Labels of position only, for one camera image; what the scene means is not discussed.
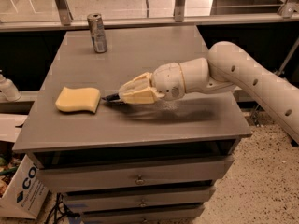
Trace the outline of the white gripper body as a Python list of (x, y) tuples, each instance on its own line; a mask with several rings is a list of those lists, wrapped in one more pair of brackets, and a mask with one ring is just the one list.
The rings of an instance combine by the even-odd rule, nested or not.
[(158, 67), (152, 74), (152, 86), (167, 101), (177, 100), (185, 95), (185, 86), (178, 63)]

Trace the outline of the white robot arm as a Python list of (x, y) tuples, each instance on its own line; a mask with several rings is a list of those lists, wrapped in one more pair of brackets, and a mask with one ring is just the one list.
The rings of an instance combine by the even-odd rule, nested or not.
[(188, 93), (215, 94), (241, 88), (299, 142), (299, 89), (257, 63), (238, 45), (221, 41), (205, 58), (168, 63), (119, 89), (126, 104), (177, 100)]

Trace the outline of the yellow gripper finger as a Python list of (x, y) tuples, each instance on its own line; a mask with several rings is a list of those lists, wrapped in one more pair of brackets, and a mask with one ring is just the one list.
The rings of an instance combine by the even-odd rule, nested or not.
[(164, 94), (157, 92), (155, 88), (147, 87), (139, 91), (125, 91), (120, 94), (120, 98), (126, 104), (153, 104), (164, 98)]
[(132, 80), (126, 82), (119, 88), (119, 93), (126, 93), (131, 91), (141, 91), (151, 86), (152, 73), (143, 73)]

